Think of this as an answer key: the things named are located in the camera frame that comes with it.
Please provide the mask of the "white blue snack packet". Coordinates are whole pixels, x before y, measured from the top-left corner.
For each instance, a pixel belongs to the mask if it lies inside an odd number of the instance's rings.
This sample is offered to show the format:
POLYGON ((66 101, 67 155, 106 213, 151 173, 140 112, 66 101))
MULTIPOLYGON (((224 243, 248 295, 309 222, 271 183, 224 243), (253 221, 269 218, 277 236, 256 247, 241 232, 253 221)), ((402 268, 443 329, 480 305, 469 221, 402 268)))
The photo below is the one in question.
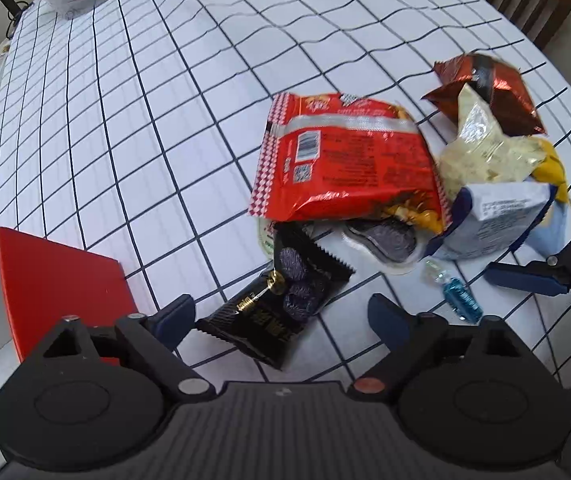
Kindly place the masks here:
POLYGON ((427 243, 424 255, 474 259, 526 244, 552 256, 565 244, 567 205, 557 194, 555 185, 532 179, 469 184, 451 205, 450 226, 427 243))

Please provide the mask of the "black dark snack packet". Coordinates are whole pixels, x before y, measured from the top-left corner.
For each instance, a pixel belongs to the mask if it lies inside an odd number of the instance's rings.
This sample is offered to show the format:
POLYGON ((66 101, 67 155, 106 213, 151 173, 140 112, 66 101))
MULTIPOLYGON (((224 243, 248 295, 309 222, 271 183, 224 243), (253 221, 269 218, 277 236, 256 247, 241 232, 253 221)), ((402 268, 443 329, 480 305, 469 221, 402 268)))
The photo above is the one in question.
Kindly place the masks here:
POLYGON ((196 329, 280 370, 297 336, 354 273, 296 223, 279 222, 272 266, 197 320, 196 329))

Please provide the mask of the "yellow snack packet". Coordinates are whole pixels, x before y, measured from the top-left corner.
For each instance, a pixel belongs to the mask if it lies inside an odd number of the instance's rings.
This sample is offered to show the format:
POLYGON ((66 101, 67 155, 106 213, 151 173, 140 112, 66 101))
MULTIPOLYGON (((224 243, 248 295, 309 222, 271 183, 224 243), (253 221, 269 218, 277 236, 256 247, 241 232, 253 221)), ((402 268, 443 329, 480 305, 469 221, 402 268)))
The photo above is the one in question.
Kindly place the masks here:
POLYGON ((561 157, 553 144, 547 139, 537 138, 537 142, 543 150, 545 158, 531 173, 531 177, 538 182, 554 185, 557 188, 555 200, 559 203, 567 204, 570 201, 570 193, 561 157))

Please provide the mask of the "cream white snack packet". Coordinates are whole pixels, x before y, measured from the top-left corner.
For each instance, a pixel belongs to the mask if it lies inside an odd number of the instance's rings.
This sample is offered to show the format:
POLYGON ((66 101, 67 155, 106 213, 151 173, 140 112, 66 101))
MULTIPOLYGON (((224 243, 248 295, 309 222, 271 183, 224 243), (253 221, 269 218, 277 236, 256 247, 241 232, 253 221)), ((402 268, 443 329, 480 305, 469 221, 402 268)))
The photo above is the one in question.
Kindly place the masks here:
POLYGON ((468 184, 524 181, 546 159, 531 136, 507 136, 489 105, 470 84, 458 96, 458 136, 437 160, 447 197, 468 184))

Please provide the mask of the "red chips bag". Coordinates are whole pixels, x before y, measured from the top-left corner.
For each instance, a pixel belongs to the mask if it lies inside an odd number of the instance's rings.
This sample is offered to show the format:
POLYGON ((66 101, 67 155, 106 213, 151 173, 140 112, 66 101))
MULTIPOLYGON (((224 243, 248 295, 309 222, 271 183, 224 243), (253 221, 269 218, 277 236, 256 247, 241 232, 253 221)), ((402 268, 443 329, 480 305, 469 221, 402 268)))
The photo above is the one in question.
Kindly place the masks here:
POLYGON ((404 107, 346 93, 280 93, 270 107, 249 212, 275 222, 396 217, 443 233, 450 206, 404 107))

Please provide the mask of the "brown red Oreo packet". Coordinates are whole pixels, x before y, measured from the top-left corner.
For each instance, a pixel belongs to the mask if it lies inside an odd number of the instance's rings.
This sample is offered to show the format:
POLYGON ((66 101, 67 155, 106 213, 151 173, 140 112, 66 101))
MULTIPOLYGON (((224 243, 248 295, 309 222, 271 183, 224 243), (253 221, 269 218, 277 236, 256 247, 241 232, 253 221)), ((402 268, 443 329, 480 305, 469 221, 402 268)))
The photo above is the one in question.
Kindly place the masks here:
POLYGON ((458 122, 458 96, 468 84, 488 105, 507 136, 546 134, 534 101, 519 71, 498 58, 466 53, 435 62, 441 85, 423 99, 435 105, 452 122, 458 122))

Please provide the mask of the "blue wrapped candy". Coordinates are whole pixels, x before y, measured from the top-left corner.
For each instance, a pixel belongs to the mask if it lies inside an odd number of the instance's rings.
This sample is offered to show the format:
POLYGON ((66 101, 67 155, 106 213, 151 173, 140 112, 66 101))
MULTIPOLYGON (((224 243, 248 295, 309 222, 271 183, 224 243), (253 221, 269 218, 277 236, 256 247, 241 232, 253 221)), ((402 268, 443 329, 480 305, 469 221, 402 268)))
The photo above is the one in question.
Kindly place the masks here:
POLYGON ((441 263, 434 259, 425 260, 425 272, 442 289, 444 300, 458 318, 470 324, 477 324, 484 312, 464 282, 451 275, 441 263))

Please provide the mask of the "clear purple snack packet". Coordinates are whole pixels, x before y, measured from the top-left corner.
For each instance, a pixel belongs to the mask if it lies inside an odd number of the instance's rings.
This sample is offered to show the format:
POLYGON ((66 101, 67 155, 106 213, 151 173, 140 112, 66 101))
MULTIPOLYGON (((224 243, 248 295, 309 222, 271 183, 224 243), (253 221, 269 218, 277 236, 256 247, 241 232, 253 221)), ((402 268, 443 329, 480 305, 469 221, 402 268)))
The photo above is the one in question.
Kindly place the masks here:
POLYGON ((431 234, 395 217, 351 219, 342 226, 348 245, 368 254, 382 271, 410 273, 423 258, 431 234))

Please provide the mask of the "green white small packet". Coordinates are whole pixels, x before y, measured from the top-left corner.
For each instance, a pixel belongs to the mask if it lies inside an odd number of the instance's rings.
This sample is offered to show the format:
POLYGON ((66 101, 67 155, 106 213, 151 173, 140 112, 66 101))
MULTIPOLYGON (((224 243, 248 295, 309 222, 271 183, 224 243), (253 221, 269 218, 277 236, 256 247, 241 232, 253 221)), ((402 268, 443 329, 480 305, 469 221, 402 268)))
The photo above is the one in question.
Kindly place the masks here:
POLYGON ((275 222, 258 218, 258 241, 266 257, 271 259, 274 255, 275 222))

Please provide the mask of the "red white cardboard box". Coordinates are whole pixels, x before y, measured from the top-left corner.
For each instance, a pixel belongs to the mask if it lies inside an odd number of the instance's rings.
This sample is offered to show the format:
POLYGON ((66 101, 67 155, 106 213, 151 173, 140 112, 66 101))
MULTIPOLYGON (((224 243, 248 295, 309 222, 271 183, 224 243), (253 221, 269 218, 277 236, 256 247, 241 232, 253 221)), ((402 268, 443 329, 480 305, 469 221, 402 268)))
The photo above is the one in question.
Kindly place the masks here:
POLYGON ((83 471, 146 444, 162 411, 127 368, 118 324, 136 306, 114 259, 0 228, 0 450, 83 471))

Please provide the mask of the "grid pattern tablecloth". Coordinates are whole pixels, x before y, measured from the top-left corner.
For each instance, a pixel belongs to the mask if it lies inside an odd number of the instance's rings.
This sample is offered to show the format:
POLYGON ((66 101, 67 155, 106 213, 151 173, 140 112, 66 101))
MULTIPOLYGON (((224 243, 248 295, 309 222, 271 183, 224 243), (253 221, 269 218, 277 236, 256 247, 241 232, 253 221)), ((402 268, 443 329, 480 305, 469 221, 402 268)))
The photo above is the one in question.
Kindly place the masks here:
POLYGON ((571 87, 484 0, 37 0, 0 77, 0 226, 118 259, 142 312, 210 313, 268 263, 246 206, 279 92, 403 105, 438 151, 432 65, 473 51, 520 70, 571 192, 571 87))

